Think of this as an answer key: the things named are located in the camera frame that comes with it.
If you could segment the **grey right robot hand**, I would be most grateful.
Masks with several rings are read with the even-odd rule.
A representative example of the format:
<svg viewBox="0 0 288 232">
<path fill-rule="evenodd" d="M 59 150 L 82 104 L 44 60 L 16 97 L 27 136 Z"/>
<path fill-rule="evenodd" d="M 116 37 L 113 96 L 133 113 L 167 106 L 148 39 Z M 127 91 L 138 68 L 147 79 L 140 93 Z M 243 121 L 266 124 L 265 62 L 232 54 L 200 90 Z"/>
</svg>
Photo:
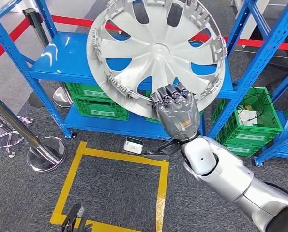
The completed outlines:
<svg viewBox="0 0 288 232">
<path fill-rule="evenodd" d="M 160 87 L 150 97 L 158 119 L 171 138 L 184 143 L 199 136 L 200 111 L 193 94 L 182 83 Z"/>
</svg>

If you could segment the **dark left robot hand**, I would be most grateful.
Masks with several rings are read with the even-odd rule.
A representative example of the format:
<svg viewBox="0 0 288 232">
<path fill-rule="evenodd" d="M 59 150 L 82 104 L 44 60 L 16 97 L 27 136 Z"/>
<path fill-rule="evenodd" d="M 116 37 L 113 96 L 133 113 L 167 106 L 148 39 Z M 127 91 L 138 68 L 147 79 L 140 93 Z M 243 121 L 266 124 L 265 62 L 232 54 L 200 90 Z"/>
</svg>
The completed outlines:
<svg viewBox="0 0 288 232">
<path fill-rule="evenodd" d="M 80 218 L 80 222 L 77 228 L 75 228 L 75 223 L 77 218 L 67 218 L 60 228 L 61 232 L 91 232 L 93 230 L 92 223 L 87 223 L 86 217 Z"/>
</svg>

